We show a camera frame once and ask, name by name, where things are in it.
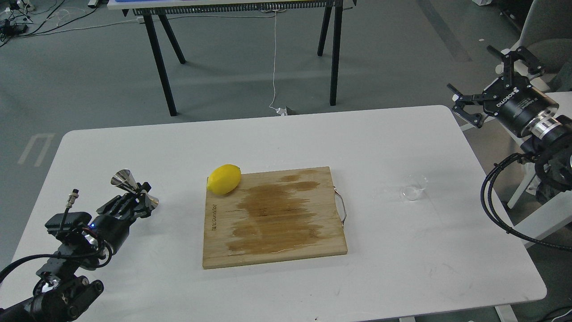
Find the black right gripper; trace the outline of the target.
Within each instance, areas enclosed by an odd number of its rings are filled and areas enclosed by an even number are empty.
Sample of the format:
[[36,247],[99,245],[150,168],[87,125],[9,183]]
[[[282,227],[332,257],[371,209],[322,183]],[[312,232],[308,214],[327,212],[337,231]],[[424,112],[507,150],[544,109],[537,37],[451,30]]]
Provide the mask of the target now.
[[485,93],[462,94],[448,83],[447,88],[456,96],[450,110],[464,119],[469,126],[482,128],[486,116],[470,114],[465,106],[484,106],[485,113],[496,118],[516,137],[534,135],[545,137],[559,122],[554,119],[559,104],[546,96],[546,82],[541,79],[545,64],[526,47],[499,51],[486,47],[488,53],[501,61],[498,78],[485,88]]

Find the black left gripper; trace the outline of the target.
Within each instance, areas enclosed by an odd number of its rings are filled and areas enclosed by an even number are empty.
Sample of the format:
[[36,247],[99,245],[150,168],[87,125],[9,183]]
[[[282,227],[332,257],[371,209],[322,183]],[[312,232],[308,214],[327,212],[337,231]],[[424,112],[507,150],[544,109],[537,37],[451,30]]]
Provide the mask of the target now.
[[[109,245],[112,255],[117,254],[129,236],[132,221],[151,216],[153,202],[148,193],[150,190],[148,182],[138,183],[135,192],[117,195],[96,210],[98,216],[88,224],[88,228]],[[114,216],[129,216],[129,220]]]

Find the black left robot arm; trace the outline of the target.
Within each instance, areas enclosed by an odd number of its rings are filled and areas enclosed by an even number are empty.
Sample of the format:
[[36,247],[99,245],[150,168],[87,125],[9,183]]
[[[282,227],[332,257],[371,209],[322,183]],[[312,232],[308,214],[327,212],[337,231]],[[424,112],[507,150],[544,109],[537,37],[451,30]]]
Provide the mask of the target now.
[[104,291],[100,280],[77,276],[78,269],[93,271],[108,265],[138,218],[147,218],[159,205],[149,195],[149,183],[119,183],[125,194],[117,195],[98,208],[96,218],[87,212],[71,212],[79,196],[73,190],[64,212],[46,223],[47,232],[60,242],[53,254],[29,255],[1,271],[4,280],[20,265],[46,258],[37,271],[39,281],[33,295],[1,310],[3,322],[72,322],[77,320]]

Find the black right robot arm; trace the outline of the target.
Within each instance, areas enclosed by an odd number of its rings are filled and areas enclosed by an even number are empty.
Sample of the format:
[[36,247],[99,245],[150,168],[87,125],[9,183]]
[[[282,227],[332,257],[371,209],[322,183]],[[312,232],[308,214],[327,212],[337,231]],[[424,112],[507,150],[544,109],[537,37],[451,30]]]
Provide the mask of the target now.
[[557,115],[559,104],[533,86],[544,66],[525,47],[502,53],[487,50],[502,62],[502,73],[482,93],[463,94],[453,85],[452,112],[470,127],[481,128],[487,118],[498,120],[518,139],[523,153],[512,161],[531,163],[540,181],[537,199],[545,203],[571,189],[571,119]]

